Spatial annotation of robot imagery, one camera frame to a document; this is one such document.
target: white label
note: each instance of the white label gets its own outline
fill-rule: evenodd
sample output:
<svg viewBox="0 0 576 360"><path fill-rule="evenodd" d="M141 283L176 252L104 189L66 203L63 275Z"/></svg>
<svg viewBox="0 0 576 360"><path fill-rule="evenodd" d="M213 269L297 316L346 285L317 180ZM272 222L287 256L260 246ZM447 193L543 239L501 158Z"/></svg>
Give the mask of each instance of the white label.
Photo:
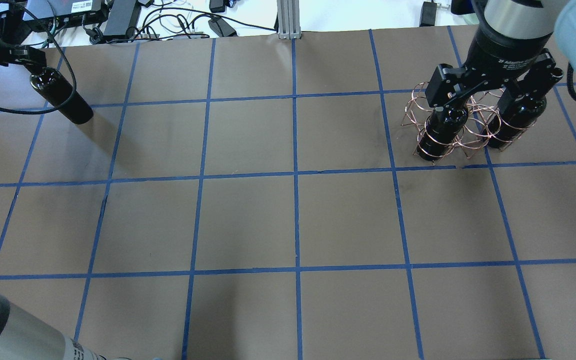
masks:
<svg viewBox="0 0 576 360"><path fill-rule="evenodd" d="M87 12L92 10L92 0L87 1L78 1L72 3L72 9L70 9L71 13L76 12Z"/></svg>
<svg viewBox="0 0 576 360"><path fill-rule="evenodd" d="M66 350L63 352L63 360L101 360L99 355L81 346L70 337L64 335L63 340L66 342Z"/></svg>

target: white floor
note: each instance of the white floor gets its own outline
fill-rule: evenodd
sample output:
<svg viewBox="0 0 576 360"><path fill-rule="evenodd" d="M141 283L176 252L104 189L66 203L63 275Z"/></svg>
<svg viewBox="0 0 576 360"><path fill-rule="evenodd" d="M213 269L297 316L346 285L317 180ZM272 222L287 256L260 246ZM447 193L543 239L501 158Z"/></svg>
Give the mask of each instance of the white floor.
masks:
<svg viewBox="0 0 576 360"><path fill-rule="evenodd" d="M170 2L169 0L155 0L155 4ZM301 0L299 2L299 18L301 29L307 32L340 32L344 30L366 30L383 28L414 28L419 25L421 7L424 0ZM450 0L438 0L437 3L450 4ZM202 11L210 11L209 0L173 0L170 7L181 7ZM156 10L151 6L141 10L138 25L141 27L146 14ZM178 10L164 10L163 14L179 14ZM189 20L197 13L181 11ZM228 8L222 15L237 19L243 23L260 25L272 28L277 17L276 0L239 0L233 8ZM174 29L169 20L162 20L164 25ZM237 30L239 36L269 34L269 31L238 25L229 22ZM437 11L437 25L464 25L466 20L462 16L453 15L450 10L440 8ZM153 28L162 36L169 35L159 23ZM196 21L196 30L216 37L210 27L208 19L203 17ZM25 44L39 43L46 38L45 34L33 33L26 39ZM89 37L81 27L67 29L57 37L57 41L64 46L90 45Z"/></svg>

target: grid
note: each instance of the grid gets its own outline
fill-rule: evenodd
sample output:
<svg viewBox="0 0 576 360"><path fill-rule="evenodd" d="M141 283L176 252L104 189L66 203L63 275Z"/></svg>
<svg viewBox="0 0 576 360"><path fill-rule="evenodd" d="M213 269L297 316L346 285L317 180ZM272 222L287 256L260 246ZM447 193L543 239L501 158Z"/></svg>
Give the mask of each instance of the grid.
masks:
<svg viewBox="0 0 576 360"><path fill-rule="evenodd" d="M461 65L461 59L459 52L457 51L457 44L455 43L455 37L453 36L453 31L450 27L447 28L448 34L450 36L452 47L457 57L457 63ZM135 73L135 68L137 66L137 59L140 52L140 45L137 44L134 50L134 56L132 59L132 68L130 70L130 77L128 80L128 86L125 92L125 97L123 103L116 104L98 104L93 105L94 109L104 108L104 107L121 107L121 118L119 120L118 130L116 132L116 138L114 141L114 147L112 150L112 156L110 158L110 167L107 174L106 180L90 180L90 181L65 181L65 182L26 182L25 175L28 169L31 157L33 155L34 147L37 142L37 137L42 127L44 116L39 118L36 129L34 131L34 136L32 137L32 142L30 143L30 148L28 150L25 162L23 164L23 170L20 174L18 182L0 183L0 187L14 188L14 198L10 204L9 212L4 223L4 227L0 236L0 251L5 243L5 238L7 234L7 229L9 227L10 218L16 206L18 195L23 187L78 187L78 186L88 186L88 185L105 185L105 191L103 195L103 201L99 209L98 222L96 224L96 231L94 233L94 242L92 251L89 258L89 265L87 267L86 273L53 273L53 274L19 274L19 275L0 275L0 280L40 280L40 279L83 279L85 280L85 287L83 291L83 296L81 299L80 310L78 313L77 327L75 330L75 339L80 336L80 330L82 328L83 316L86 311L87 297L89 293L90 281L95 278L136 278L136 277L161 277L161 276L188 276L188 288L187 288L187 298L186 298L186 308L185 308L185 326L183 331L182 342L182 358L188 358L188 342L189 333L192 330L191 313L193 308L193 294L194 294L194 279L198 275L217 275L217 274L262 274L262 273L291 273L295 276L296 285L296 299L295 299L295 312L296 312L296 332L297 332L297 357L302 359L303 355L303 334L302 334L302 273L304 272L331 272L331 271L359 271L359 270L388 270L388 269L401 269L406 272L407 284L409 289L409 298L411 305L411 312L413 317L414 326L414 337L416 339L416 348L418 351L419 358L423 359L424 347L423 347L423 329L420 327L418 306L416 301L416 292L414 284L413 269L442 269L442 268L467 268L467 267L512 267L516 269L516 273L519 279L519 284L521 285L521 292L523 294L523 299L525 302L526 311L530 320L530 325L532 327L532 332L535 338L535 344L537 346L537 351L540 358L546 358L546 353L544 347L542 346L542 341L540 339L540 333L535 321L535 316L533 314L533 309L531 306L530 296L528 294L528 288L526 287L526 282L524 280L524 275L522 271L523 266L529 265L546 265L546 264L576 264L576 258L562 258L562 259L531 259L531 260L520 260L515 247L515 242L512 234L512 229L508 221L508 216L506 214L506 209L503 201L503 197L499 188L496 169L507 168L507 167L546 167L546 166L567 166L576 165L576 161L549 161L549 162L512 162L512 163L493 163L490 159L489 151L485 149L486 164L470 164L464 166L466 169L488 169L489 175L491 177L494 193L498 201L500 212L502 215L503 225L505 227L506 236L508 239L508 246L512 253L512 260L501 260L501 261L479 261L479 262L423 262L415 263L411 262L409 255L409 248L407 244L407 232L405 228L405 208L402 206L402 199L400 198L400 186L398 180L398 174L409 172L409 171L443 171L450 169L457 169L454 165L437 165L437 166L406 166L398 167L395 163L394 151L393 151L393 141L391 139L389 119L387 115L386 98L385 94L397 94L397 93L409 93L411 89L384 89L382 82L382 73L380 70L380 59L378 57L378 49L375 44L375 37L373 31L368 32L370 38L370 47L372 49L372 56L374 59L375 73L377 76L377 82L379 84L378 91L348 91L348 92L338 92L338 93L298 93L297 89L297 57L296 57L296 43L292 40L291 43L291 64L292 64L292 93L286 95L272 95L272 96L247 96L247 97L229 97L229 98L212 98L211 90L213 84L213 69L215 66L215 48L217 47L217 42L212 39L211 52L210 52L210 70L208 73L208 90L206 93L206 98L192 99L192 100L171 100L171 101L157 101L157 102L129 102L130 91L133 82L133 76ZM562 96L558 91L558 88L563 86L558 84L554 93L558 100L558 105L561 107L564 116L569 125L569 129L573 134L574 140L576 141L576 129L570 120L569 113L567 112L566 106L562 100ZM382 111L382 121L384 125L386 144L388 149L388 159L390 162L389 167L380 168L355 168L355 169L338 169L338 170L299 170L298 168L298 133L297 133L297 123L298 119L298 99L299 98L317 98L317 97L336 97L336 96L357 96L357 95L379 95L379 100L381 102ZM210 109L211 103L225 102L225 101L250 101L250 100L274 100L274 99L291 99L292 100L292 143L293 143L293 171L277 171L277 172L259 172L259 173L238 173L238 174L219 174L219 175L209 175L205 173L206 167L206 149L208 143L208 132L209 132L209 120L210 120ZM178 104L178 103L205 103L205 120L203 126L203 145L201 148L201 167L199 175L189 175L189 176L173 176L173 177L142 177L142 178L113 178L113 172L115 167L115 160L117 157L117 151L119 148L119 143L122 135L122 126L124 123L124 117L128 107L138 107L142 105L164 105L164 104ZM299 179L300 176L315 176L318 174L351 174L351 173L391 173L393 189L395 192L395 199L397 203L397 216L399 223L400 235L402 238L402 249L404 254L403 263L395 264L359 264L359 265L339 265L339 266L302 266L300 261L300 198L299 198ZM197 245L199 236L199 227L201 221L201 208L202 208L202 192L204 188L204 180L210 179L227 179L227 178L256 178L256 177L292 177L294 179L294 217L295 217L295 263L294 266L289 267L268 267L268 268L233 268L233 269L196 269L196 259L197 259ZM192 237L192 254L190 258L190 269L183 271L139 271L139 272L121 272L121 273L95 273L93 272L94 263L96 260L96 251L98 248L99 237L101 234L101 229L105 216L106 201L110 193L110 189L115 183L135 183L135 182L166 182L166 181L177 181L177 180L195 180L198 182L197 190L197 201L196 201L196 212L195 212L195 222L194 222L194 235Z"/></svg>

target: metal bracket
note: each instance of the metal bracket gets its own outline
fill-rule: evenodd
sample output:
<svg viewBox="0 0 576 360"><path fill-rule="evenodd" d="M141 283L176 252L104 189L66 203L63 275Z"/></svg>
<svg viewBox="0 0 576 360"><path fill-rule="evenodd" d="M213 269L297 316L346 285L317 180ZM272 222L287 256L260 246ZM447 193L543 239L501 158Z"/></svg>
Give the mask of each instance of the metal bracket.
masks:
<svg viewBox="0 0 576 360"><path fill-rule="evenodd" d="M299 0L277 0L277 19L279 20L279 39L302 38L302 27L299 25Z"/></svg>

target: metal post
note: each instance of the metal post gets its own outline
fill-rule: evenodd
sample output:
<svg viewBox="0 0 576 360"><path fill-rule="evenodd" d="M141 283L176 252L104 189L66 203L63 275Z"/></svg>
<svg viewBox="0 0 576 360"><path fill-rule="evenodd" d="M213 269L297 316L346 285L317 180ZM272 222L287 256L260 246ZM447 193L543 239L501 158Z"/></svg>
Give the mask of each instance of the metal post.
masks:
<svg viewBox="0 0 576 360"><path fill-rule="evenodd" d="M299 25L299 0L277 0L277 18L279 19L279 39L302 38L302 27Z"/></svg>

